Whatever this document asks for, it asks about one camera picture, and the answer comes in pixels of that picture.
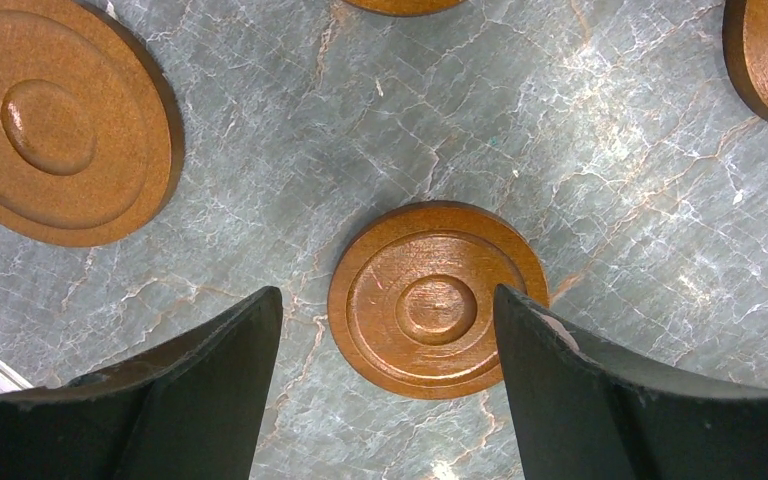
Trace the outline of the wooden coaster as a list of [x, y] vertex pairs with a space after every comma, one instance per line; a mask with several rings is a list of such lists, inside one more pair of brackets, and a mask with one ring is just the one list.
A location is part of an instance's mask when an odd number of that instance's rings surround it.
[[134, 34], [83, 1], [0, 1], [0, 224], [115, 242], [168, 204], [183, 164], [175, 94]]
[[542, 265], [498, 215], [455, 201], [396, 208], [349, 242], [332, 275], [334, 341], [365, 379], [411, 398], [471, 395], [502, 378], [494, 292], [549, 302]]
[[423, 16], [448, 10], [464, 0], [345, 0], [363, 10], [397, 17]]

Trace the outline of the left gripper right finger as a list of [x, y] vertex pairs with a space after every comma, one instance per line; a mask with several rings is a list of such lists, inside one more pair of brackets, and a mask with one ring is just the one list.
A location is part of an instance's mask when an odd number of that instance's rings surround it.
[[768, 389], [652, 360], [500, 285], [494, 327], [528, 479], [768, 479]]

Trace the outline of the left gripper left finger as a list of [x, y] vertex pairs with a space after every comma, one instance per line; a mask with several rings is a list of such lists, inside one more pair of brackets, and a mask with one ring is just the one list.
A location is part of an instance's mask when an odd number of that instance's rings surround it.
[[59, 388], [0, 394], [0, 479], [246, 479], [282, 330], [264, 287]]

